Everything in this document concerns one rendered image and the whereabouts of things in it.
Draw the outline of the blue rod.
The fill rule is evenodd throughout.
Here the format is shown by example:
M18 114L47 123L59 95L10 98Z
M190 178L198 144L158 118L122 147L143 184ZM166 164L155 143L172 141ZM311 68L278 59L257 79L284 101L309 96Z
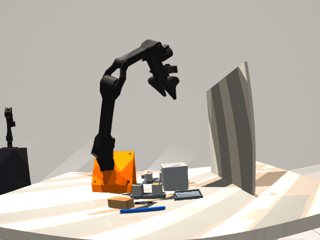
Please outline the blue rod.
M165 210L165 206L156 206L156 207L149 207L149 208L135 208L135 209L122 209L120 213L137 213L137 212L150 212L150 211L157 211L157 210Z

